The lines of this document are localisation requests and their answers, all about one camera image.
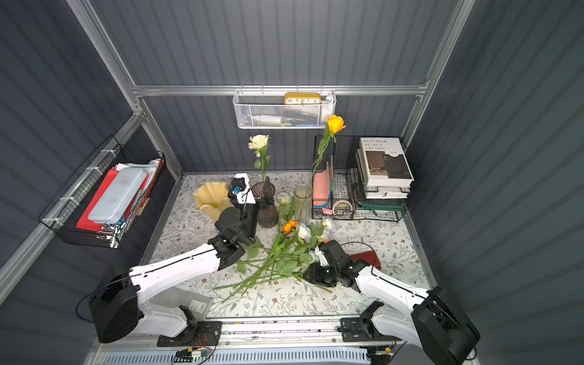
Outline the cream white rose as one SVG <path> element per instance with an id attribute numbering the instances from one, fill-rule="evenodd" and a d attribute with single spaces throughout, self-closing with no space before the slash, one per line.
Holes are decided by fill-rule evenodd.
<path id="1" fill-rule="evenodd" d="M 248 148 L 255 156 L 254 167 L 261 171 L 262 181 L 266 179 L 268 164 L 271 156 L 268 154 L 270 137 L 268 135 L 254 135 L 249 138 Z"/>

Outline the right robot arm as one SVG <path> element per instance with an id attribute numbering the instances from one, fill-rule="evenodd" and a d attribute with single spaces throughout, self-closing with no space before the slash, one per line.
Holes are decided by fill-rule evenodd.
<path id="1" fill-rule="evenodd" d="M 401 340 L 421 348 L 434 364 L 476 358 L 480 332 L 444 287 L 406 284 L 381 272 L 377 260 L 347 254 L 335 240 L 317 246 L 303 277 L 310 284 L 341 285 L 374 299 L 359 316 L 341 319 L 344 342 Z"/>

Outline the yellow orange rose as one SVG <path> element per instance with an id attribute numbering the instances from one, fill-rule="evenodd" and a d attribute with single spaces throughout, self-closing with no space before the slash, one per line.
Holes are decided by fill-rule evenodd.
<path id="1" fill-rule="evenodd" d="M 312 164 L 311 185 L 314 183 L 314 178 L 320 172 L 320 167 L 325 161 L 325 153 L 328 151 L 330 144 L 336 143 L 336 135 L 346 128 L 345 120 L 337 115 L 331 115 L 326 120 L 325 132 L 319 142 L 316 150 L 316 159 Z"/>

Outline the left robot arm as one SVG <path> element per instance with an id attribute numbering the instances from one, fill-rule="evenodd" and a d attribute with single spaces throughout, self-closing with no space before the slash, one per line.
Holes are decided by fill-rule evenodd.
<path id="1" fill-rule="evenodd" d="M 98 341 L 108 344 L 130 334 L 160 335 L 172 344 L 195 340 L 201 330 L 189 306 L 165 307 L 153 298 L 184 281 L 234 265 L 245 254 L 245 247 L 254 244 L 261 211 L 278 221 L 274 204 L 227 208 L 215 223 L 218 235 L 208 243 L 126 273 L 109 272 L 87 296 Z"/>

